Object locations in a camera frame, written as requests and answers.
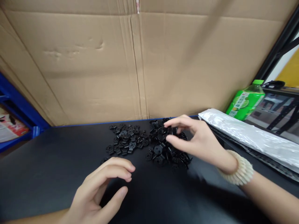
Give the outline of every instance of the plastic bottle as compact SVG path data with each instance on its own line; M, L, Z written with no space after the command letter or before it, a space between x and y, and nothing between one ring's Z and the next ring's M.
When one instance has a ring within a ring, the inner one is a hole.
M261 88L263 80L256 79L252 85L237 92L226 114L238 120L245 120L265 96Z

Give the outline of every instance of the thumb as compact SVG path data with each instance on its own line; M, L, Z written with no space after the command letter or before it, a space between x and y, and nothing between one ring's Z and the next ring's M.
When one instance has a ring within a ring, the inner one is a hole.
M190 153L192 150L191 142L180 139L174 135L167 135L166 141L169 142L170 144L172 144L175 148L177 148L183 152Z
M128 193L127 187L120 188L111 200L99 211L98 223L107 224L116 215L121 207L122 201Z

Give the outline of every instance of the white bracelet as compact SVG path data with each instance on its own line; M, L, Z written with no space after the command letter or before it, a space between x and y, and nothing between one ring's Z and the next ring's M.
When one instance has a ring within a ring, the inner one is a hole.
M253 168L250 162L247 159L240 156L238 153L232 150L227 150L228 153L233 155L238 161L238 170L234 174L225 174L221 170L218 169L220 175L234 185L244 185L251 181L253 176Z

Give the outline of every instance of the yellow wall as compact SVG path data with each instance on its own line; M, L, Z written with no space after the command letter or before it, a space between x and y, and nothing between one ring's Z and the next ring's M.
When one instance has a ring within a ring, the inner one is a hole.
M299 49L293 54L275 80L284 81L286 87L299 88Z

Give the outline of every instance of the cardboard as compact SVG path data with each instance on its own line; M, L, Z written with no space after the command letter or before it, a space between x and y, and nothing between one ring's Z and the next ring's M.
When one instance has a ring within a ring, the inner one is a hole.
M224 111L296 0L11 0L0 67L51 125Z

